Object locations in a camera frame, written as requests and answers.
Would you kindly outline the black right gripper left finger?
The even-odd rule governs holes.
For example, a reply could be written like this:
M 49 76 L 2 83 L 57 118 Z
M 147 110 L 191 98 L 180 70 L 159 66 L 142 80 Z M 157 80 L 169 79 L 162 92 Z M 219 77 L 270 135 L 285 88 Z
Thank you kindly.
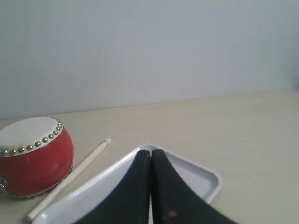
M 137 152 L 131 166 L 113 191 L 77 224 L 147 224 L 150 206 L 151 156 Z

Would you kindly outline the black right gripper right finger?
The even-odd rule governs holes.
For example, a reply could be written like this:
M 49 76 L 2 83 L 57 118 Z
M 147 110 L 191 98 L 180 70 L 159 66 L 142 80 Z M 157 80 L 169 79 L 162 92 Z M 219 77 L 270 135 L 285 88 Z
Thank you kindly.
M 151 206 L 155 224 L 234 224 L 200 198 L 162 149 L 151 156 Z

